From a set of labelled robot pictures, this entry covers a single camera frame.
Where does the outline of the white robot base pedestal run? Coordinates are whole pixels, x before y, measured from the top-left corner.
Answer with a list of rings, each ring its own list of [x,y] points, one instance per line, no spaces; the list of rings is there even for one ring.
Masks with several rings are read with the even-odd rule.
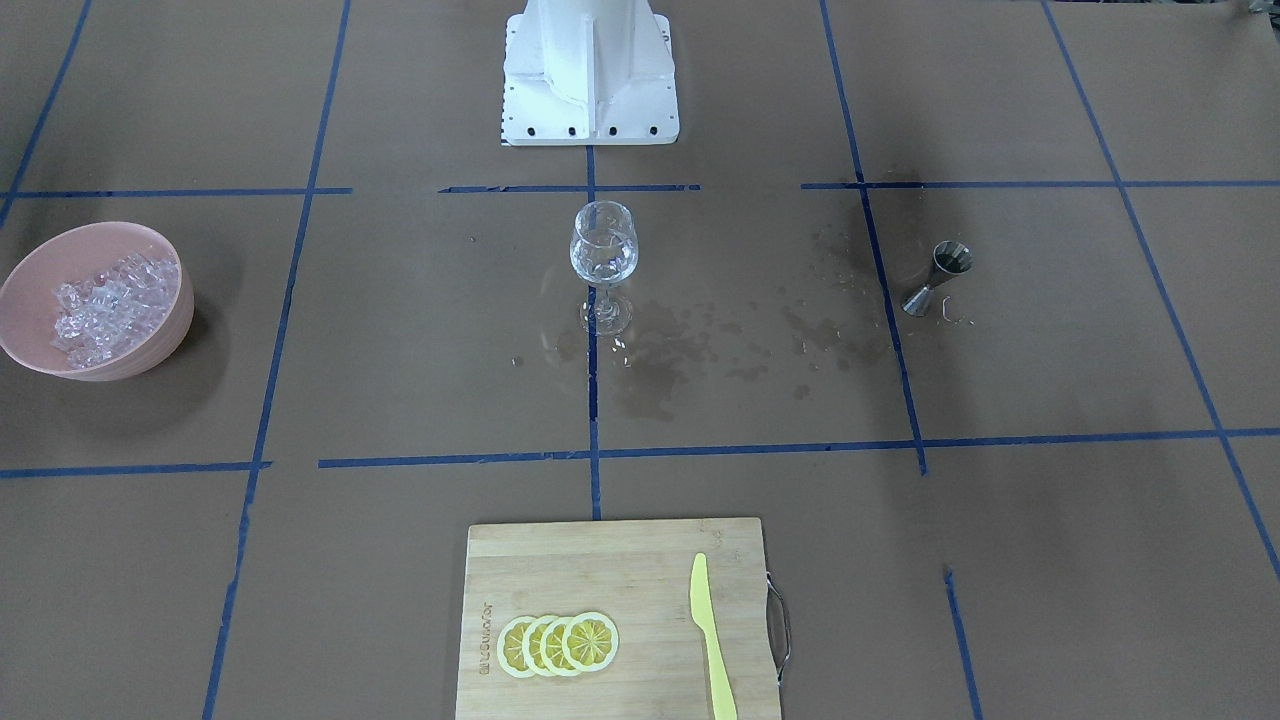
[[[648,1],[529,1],[506,20],[500,142],[648,146],[681,132],[669,19]]]

